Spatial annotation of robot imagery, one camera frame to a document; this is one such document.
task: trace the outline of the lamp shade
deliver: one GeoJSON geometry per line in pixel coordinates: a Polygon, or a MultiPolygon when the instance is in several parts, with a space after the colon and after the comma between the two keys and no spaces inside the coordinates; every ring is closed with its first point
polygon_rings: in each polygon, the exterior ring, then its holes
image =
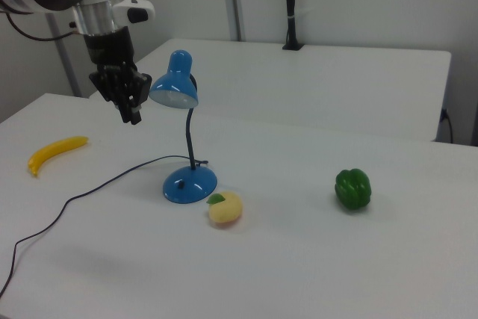
{"type": "Polygon", "coordinates": [[[170,108],[195,108],[199,102],[197,90],[190,80],[192,64],[189,52],[173,52],[166,75],[152,85],[149,98],[170,108]]]}

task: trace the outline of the green leaf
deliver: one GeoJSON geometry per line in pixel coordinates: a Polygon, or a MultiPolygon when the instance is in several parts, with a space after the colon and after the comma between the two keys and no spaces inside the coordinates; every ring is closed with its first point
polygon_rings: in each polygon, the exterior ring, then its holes
{"type": "Polygon", "coordinates": [[[219,203],[219,202],[222,202],[222,201],[225,201],[225,200],[226,199],[224,198],[224,196],[222,194],[215,193],[215,194],[213,194],[212,196],[209,197],[209,199],[206,203],[208,203],[210,205],[215,205],[216,203],[219,203]]]}

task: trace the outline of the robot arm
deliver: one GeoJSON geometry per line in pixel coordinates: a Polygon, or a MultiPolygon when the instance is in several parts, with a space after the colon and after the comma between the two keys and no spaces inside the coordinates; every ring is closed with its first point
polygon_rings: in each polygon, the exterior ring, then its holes
{"type": "Polygon", "coordinates": [[[140,74],[133,62],[128,26],[155,17],[144,0],[0,0],[6,13],[51,13],[72,8],[97,72],[90,80],[106,101],[112,101],[124,123],[141,121],[140,104],[148,97],[151,77],[140,74]]]}

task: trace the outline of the white wall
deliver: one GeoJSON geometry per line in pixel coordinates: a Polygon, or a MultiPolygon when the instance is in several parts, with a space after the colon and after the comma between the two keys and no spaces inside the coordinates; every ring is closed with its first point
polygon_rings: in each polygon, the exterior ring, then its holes
{"type": "MultiPolygon", "coordinates": [[[[168,39],[235,40],[235,27],[231,29],[231,4],[226,0],[149,0],[156,9],[154,22],[130,27],[135,50],[135,61],[140,60],[168,39]]],[[[62,31],[68,30],[72,20],[70,11],[57,14],[62,31]]],[[[96,89],[88,75],[95,71],[81,37],[64,40],[66,50],[75,70],[76,78],[84,96],[96,89]]]]}
{"type": "MultiPolygon", "coordinates": [[[[51,37],[42,14],[14,16],[23,31],[51,37]]],[[[44,93],[72,95],[54,43],[39,43],[18,34],[0,14],[0,122],[44,93]]]]}
{"type": "MultiPolygon", "coordinates": [[[[451,52],[445,105],[456,142],[470,143],[478,99],[478,0],[296,1],[298,38],[308,44],[451,52]]],[[[240,0],[240,6],[246,41],[285,41],[285,0],[240,0]]]]}

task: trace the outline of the toy fruit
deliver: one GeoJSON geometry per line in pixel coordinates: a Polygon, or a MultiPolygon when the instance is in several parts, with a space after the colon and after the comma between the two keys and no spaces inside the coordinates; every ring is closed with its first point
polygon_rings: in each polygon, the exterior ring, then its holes
{"type": "Polygon", "coordinates": [[[50,143],[48,146],[43,147],[36,151],[28,161],[28,169],[36,176],[40,166],[53,156],[59,155],[62,152],[70,151],[71,149],[77,149],[83,146],[88,141],[88,137],[74,136],[59,140],[54,143],[50,143]]]}
{"type": "Polygon", "coordinates": [[[370,202],[372,188],[364,171],[354,168],[343,170],[335,178],[335,193],[348,209],[365,207],[370,202]]]}
{"type": "Polygon", "coordinates": [[[236,220],[242,214],[242,201],[233,192],[213,194],[208,199],[209,218],[215,223],[228,223],[236,220]]]}

